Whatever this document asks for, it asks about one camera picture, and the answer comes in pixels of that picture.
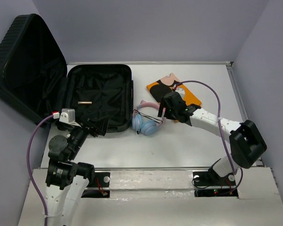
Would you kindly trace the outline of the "orange black patterned cloth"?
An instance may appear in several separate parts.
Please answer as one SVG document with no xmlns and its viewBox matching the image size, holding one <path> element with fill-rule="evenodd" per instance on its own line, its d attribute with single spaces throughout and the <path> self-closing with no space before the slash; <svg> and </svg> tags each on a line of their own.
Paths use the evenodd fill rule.
<svg viewBox="0 0 283 226">
<path fill-rule="evenodd" d="M 160 104 L 161 99 L 168 93 L 172 92 L 173 82 L 181 82 L 174 73 L 170 73 L 167 76 L 149 84 L 146 86 L 149 93 L 155 99 L 155 101 Z M 180 121 L 181 123 L 190 124 L 190 116 L 201 108 L 202 102 L 185 86 L 181 85 L 181 88 L 185 90 L 184 101 L 186 103 L 186 109 L 184 110 L 184 116 L 186 116 L 186 121 Z"/>
</svg>

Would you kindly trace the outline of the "blue pink cat-ear headphones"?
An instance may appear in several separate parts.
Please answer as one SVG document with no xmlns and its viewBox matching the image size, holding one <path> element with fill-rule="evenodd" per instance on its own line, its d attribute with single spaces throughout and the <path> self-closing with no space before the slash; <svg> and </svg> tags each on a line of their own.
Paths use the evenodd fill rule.
<svg viewBox="0 0 283 226">
<path fill-rule="evenodd" d="M 164 117 L 156 119 L 146 114 L 142 114 L 142 108 L 153 108 L 159 110 L 159 104 L 146 102 L 142 100 L 139 105 L 133 110 L 131 127 L 137 134 L 151 136 L 156 133 L 164 123 Z"/>
</svg>

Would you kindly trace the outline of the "black hard-shell suitcase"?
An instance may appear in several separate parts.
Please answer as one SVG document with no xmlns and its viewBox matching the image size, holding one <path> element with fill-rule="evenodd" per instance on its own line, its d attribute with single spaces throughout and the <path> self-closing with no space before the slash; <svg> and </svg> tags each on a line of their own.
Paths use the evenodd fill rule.
<svg viewBox="0 0 283 226">
<path fill-rule="evenodd" d="M 68 69 L 44 20 L 19 15 L 0 44 L 0 99 L 33 123 L 72 108 L 88 128 L 107 123 L 107 132 L 122 132 L 133 112 L 132 71 L 124 64 Z"/>
</svg>

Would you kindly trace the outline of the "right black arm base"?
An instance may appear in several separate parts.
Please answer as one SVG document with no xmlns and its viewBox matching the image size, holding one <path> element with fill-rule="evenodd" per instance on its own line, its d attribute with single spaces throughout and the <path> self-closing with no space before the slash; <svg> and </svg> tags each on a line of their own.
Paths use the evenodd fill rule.
<svg viewBox="0 0 283 226">
<path fill-rule="evenodd" d="M 200 197 L 238 197 L 233 173 L 220 178 L 209 178 L 207 171 L 196 171 L 191 181 L 195 188 L 194 196 Z"/>
</svg>

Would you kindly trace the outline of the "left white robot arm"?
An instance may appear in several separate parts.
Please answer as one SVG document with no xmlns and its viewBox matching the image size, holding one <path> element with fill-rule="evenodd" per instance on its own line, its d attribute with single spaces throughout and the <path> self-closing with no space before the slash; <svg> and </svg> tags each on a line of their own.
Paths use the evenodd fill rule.
<svg viewBox="0 0 283 226">
<path fill-rule="evenodd" d="M 101 120 L 88 125 L 57 122 L 56 126 L 61 131 L 66 130 L 67 135 L 56 135 L 49 141 L 49 165 L 43 201 L 44 224 L 69 226 L 87 186 L 96 183 L 102 197 L 109 196 L 109 192 L 103 189 L 96 177 L 92 164 L 74 162 L 87 137 L 104 136 L 108 122 Z"/>
</svg>

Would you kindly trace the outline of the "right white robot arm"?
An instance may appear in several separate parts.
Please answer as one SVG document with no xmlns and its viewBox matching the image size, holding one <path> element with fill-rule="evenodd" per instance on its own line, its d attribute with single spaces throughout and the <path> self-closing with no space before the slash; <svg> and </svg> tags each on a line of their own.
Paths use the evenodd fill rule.
<svg viewBox="0 0 283 226">
<path fill-rule="evenodd" d="M 250 120 L 231 121 L 218 117 L 196 104 L 187 105 L 179 93 L 172 91 L 162 97 L 158 116 L 179 121 L 208 131 L 228 143 L 226 157 L 217 160 L 208 170 L 207 178 L 214 185 L 238 169 L 249 169 L 267 150 L 256 124 Z"/>
</svg>

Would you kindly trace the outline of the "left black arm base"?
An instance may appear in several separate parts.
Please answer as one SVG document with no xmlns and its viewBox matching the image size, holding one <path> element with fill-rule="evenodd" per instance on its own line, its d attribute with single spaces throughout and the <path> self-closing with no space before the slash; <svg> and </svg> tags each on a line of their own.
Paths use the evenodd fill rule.
<svg viewBox="0 0 283 226">
<path fill-rule="evenodd" d="M 95 178 L 83 191 L 82 198 L 109 198 L 110 172 L 95 172 Z"/>
</svg>

